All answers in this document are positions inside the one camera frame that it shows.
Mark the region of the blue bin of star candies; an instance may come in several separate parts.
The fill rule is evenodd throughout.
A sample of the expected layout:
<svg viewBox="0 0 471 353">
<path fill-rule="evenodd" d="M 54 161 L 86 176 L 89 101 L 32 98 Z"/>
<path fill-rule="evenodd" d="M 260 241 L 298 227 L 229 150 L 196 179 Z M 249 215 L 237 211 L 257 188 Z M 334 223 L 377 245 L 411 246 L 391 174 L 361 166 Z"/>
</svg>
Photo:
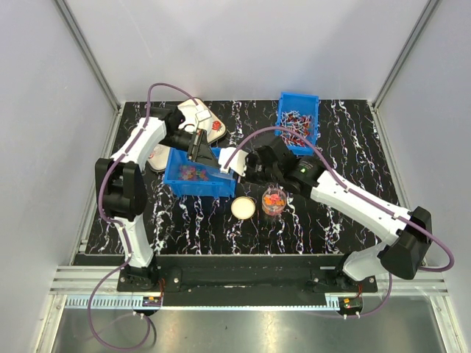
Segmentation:
<svg viewBox="0 0 471 353">
<path fill-rule="evenodd" d="M 210 196 L 232 198 L 236 191 L 236 181 L 210 182 L 206 165 L 191 162 L 185 152 L 171 149 L 163 183 L 171 188 L 177 197 Z"/>
</svg>

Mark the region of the clear plastic scoop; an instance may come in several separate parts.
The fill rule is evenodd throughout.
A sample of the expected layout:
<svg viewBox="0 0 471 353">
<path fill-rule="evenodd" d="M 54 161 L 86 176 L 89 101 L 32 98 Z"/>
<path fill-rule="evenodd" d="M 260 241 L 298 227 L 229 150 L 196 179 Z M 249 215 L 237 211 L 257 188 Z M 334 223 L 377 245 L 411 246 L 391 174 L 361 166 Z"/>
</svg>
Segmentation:
<svg viewBox="0 0 471 353">
<path fill-rule="evenodd" d="M 205 170 L 210 182 L 228 182 L 229 180 L 235 180 L 237 182 L 240 178 L 240 176 L 232 170 L 225 173 L 210 166 L 205 166 Z"/>
</svg>

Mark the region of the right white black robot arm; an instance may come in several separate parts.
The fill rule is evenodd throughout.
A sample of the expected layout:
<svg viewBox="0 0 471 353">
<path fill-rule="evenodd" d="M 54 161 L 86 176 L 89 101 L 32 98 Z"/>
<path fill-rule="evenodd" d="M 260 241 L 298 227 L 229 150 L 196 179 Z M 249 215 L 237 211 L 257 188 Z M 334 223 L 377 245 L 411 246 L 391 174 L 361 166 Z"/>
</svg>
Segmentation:
<svg viewBox="0 0 471 353">
<path fill-rule="evenodd" d="M 380 240 L 376 246 L 346 253 L 327 273 L 326 283 L 351 291 L 365 279 L 390 274 L 413 279 L 431 246 L 431 214 L 390 204 L 329 171 L 319 157 L 296 156 L 278 136 L 245 158 L 247 182 L 277 183 L 294 195 L 332 207 L 363 225 Z"/>
</svg>

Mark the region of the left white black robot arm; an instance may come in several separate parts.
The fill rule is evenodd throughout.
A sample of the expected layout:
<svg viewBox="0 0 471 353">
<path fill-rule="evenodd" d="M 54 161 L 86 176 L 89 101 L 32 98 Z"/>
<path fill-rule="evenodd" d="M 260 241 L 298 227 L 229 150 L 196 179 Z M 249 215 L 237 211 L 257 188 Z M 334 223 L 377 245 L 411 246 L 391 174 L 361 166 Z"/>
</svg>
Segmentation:
<svg viewBox="0 0 471 353">
<path fill-rule="evenodd" d="M 109 158 L 95 164 L 96 200 L 100 216 L 115 226 L 124 247 L 124 264 L 117 270 L 131 290 L 150 291 L 158 286 L 155 253 L 147 239 L 144 210 L 147 192 L 142 176 L 146 161 L 159 143 L 187 154 L 195 163 L 218 168 L 206 131 L 180 128 L 183 112 L 176 106 L 147 108 L 137 132 Z"/>
</svg>

